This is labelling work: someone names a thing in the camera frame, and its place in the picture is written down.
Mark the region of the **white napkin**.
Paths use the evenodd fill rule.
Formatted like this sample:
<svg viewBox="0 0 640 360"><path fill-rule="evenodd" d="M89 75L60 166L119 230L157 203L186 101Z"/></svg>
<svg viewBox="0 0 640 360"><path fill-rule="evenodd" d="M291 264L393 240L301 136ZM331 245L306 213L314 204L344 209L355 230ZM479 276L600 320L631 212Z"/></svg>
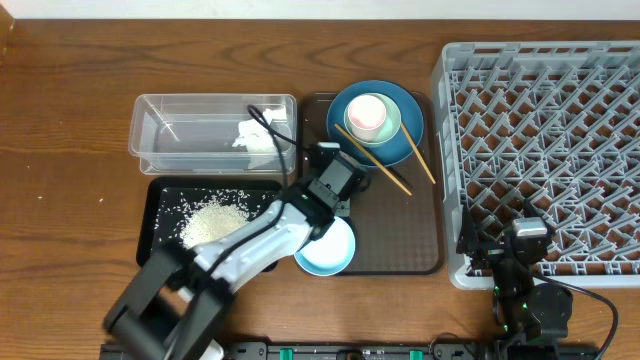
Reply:
<svg viewBox="0 0 640 360"><path fill-rule="evenodd" d="M238 123L239 136L234 140L233 147L245 147L248 153L275 153L274 140L283 137L275 134L274 120L286 120L284 107L265 109L258 120L250 119Z"/></svg>

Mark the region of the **light blue bowl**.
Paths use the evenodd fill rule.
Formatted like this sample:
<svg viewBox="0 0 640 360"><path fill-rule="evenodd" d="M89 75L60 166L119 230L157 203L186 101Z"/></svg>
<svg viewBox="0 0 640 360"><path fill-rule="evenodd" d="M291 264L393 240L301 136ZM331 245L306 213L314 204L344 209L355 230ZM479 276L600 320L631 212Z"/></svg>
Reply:
<svg viewBox="0 0 640 360"><path fill-rule="evenodd" d="M352 261L355 250L353 229L344 219L335 217L324 236L310 241L294 254L294 258L305 272L327 277L343 271Z"/></svg>

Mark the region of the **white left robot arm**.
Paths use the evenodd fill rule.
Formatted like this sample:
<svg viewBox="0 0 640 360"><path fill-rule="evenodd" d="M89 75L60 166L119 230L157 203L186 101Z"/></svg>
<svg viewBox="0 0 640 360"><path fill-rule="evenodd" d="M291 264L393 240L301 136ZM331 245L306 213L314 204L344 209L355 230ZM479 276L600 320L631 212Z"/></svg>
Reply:
<svg viewBox="0 0 640 360"><path fill-rule="evenodd" d="M185 249L166 243L147 259L103 320L135 359L221 359L215 334L235 293L272 263L322 238L367 171L340 150L318 175L283 190L255 220L219 240Z"/></svg>

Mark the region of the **pile of rice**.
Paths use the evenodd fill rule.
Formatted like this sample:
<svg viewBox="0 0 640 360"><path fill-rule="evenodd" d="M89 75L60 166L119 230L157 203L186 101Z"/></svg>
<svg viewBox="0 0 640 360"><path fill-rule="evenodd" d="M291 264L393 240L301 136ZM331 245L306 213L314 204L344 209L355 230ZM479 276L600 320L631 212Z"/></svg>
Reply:
<svg viewBox="0 0 640 360"><path fill-rule="evenodd" d="M184 248L219 240L267 209L276 191L167 188L152 221L152 244L177 241Z"/></svg>

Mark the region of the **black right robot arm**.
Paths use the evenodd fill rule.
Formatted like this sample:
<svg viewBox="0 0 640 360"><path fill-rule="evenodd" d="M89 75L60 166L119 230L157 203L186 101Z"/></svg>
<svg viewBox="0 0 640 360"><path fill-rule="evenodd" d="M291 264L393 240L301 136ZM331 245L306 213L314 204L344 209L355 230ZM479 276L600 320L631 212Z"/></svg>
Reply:
<svg viewBox="0 0 640 360"><path fill-rule="evenodd" d="M568 336L573 296L549 282L534 283L531 266L547 255L553 229L540 217L519 218L494 240L483 239L474 222L464 220L456 252L474 269L489 269L496 315L513 343L548 343Z"/></svg>

